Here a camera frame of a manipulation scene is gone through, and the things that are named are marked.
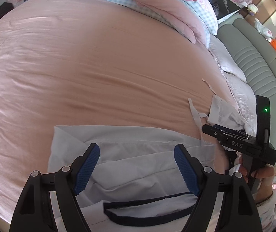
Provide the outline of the person's right hand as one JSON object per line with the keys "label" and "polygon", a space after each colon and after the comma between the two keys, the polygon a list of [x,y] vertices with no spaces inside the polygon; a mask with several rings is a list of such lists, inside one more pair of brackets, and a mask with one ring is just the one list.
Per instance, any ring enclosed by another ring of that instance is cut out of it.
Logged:
{"label": "person's right hand", "polygon": [[[246,168],[243,166],[243,158],[242,156],[239,156],[236,160],[235,163],[238,163],[240,165],[238,172],[241,173],[243,176],[244,180],[248,182],[248,172]],[[275,176],[275,170],[272,166],[266,166],[264,168],[260,168],[253,172],[251,174],[252,177],[259,179],[261,184],[260,188],[257,191],[255,195],[255,203],[262,203],[269,199],[272,194],[273,194],[273,188],[272,188],[272,182],[273,178]]]}

